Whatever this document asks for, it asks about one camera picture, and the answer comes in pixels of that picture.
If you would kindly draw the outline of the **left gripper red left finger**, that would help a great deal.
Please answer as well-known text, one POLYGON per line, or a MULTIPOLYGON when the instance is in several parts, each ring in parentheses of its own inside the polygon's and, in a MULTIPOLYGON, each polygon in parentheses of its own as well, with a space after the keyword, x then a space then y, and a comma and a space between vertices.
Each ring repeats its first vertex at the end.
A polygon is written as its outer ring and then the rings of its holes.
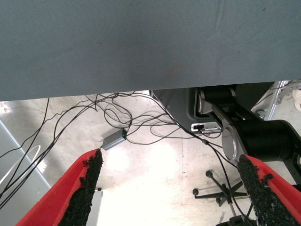
POLYGON ((17 225, 85 226, 102 164, 100 149, 82 154, 17 225))

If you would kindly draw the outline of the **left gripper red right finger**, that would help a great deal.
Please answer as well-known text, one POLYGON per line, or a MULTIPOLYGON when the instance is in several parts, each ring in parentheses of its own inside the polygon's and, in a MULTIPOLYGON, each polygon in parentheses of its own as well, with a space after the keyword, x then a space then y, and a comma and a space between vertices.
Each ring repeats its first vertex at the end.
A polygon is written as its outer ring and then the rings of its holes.
POLYGON ((237 164, 259 226, 299 226, 301 192, 271 167, 249 155, 237 164))

